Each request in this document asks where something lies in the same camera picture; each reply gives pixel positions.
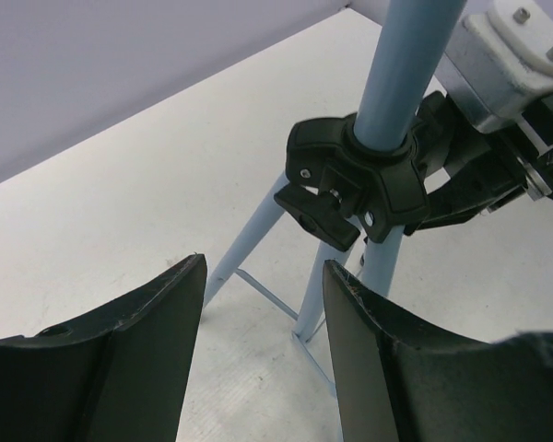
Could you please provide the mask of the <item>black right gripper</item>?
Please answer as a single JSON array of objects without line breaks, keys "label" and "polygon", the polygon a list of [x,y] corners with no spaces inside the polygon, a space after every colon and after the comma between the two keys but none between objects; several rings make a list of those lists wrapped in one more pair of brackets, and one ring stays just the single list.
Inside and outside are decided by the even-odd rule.
[{"label": "black right gripper", "polygon": [[531,103],[519,123],[483,134],[435,91],[421,101],[413,129],[420,171],[427,178],[442,169],[449,179],[429,193],[429,214],[405,235],[466,223],[525,193],[553,201],[553,94]]}]

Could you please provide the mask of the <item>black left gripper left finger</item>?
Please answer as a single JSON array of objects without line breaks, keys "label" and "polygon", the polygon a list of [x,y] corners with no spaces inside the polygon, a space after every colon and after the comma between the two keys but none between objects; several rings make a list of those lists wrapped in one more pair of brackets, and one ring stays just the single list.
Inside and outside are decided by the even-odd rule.
[{"label": "black left gripper left finger", "polygon": [[35,336],[0,339],[0,441],[174,440],[206,274],[193,254]]}]

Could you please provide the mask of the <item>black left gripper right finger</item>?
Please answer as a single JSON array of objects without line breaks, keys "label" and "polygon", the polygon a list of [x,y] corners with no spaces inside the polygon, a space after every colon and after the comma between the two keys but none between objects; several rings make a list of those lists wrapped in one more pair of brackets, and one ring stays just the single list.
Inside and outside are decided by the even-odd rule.
[{"label": "black left gripper right finger", "polygon": [[467,338],[334,261],[323,289],[346,441],[553,441],[553,332]]}]

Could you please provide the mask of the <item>light blue music stand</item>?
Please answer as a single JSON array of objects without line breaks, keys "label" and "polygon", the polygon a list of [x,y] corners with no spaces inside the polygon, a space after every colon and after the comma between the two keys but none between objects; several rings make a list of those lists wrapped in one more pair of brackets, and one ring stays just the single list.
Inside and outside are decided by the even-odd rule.
[{"label": "light blue music stand", "polygon": [[360,235],[367,238],[362,281],[389,293],[404,229],[429,213],[414,120],[464,9],[462,1],[390,4],[358,111],[293,126],[285,169],[208,277],[206,300],[241,274],[286,214],[320,241],[299,310],[265,291],[294,320],[298,344],[319,327],[325,262],[345,263]]}]

